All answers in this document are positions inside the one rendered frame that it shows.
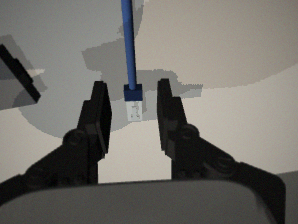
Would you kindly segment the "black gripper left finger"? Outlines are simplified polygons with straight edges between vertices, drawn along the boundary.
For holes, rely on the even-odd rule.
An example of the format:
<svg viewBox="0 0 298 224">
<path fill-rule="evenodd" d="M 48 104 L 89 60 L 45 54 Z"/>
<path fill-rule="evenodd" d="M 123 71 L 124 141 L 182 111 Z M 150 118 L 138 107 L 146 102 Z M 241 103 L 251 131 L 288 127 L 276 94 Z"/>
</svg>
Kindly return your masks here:
<svg viewBox="0 0 298 224">
<path fill-rule="evenodd" d="M 90 100 L 83 102 L 77 128 L 64 135 L 62 145 L 31 165 L 25 174 L 0 183 L 0 207 L 35 189 L 98 183 L 97 162 L 108 154 L 111 119 L 107 84 L 95 81 Z"/>
</svg>

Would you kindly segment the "dark blue patch cord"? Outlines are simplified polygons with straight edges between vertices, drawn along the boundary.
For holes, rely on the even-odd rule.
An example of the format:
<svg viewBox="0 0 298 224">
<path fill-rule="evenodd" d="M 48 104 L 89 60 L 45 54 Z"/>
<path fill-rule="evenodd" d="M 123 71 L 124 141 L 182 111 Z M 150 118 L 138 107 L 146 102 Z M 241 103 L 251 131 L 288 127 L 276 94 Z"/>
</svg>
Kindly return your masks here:
<svg viewBox="0 0 298 224">
<path fill-rule="evenodd" d="M 129 89 L 137 88 L 132 0 L 121 0 Z"/>
</svg>

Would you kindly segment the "white and blue cable plug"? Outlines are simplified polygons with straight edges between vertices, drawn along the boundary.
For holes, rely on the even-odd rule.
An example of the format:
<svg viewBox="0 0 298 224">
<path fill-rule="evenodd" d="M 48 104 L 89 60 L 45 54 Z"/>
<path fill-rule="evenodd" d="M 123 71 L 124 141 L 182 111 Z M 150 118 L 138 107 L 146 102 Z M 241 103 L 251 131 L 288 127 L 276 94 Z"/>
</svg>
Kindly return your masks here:
<svg viewBox="0 0 298 224">
<path fill-rule="evenodd" d="M 129 89 L 129 84 L 124 84 L 124 99 L 128 121 L 142 120 L 142 84 L 137 84 L 137 88 L 134 90 Z"/>
</svg>

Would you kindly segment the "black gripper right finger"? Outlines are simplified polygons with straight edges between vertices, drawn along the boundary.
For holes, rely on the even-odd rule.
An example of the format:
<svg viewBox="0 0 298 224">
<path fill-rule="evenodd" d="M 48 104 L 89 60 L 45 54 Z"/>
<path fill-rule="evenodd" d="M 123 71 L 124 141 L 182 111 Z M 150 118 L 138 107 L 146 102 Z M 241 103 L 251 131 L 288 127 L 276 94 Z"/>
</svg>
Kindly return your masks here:
<svg viewBox="0 0 298 224">
<path fill-rule="evenodd" d="M 223 178 L 243 183 L 265 201 L 277 224 L 285 224 L 286 187 L 281 178 L 244 162 L 200 137 L 187 123 L 180 96 L 173 97 L 169 78 L 157 84 L 161 150 L 171 158 L 171 179 Z"/>
</svg>

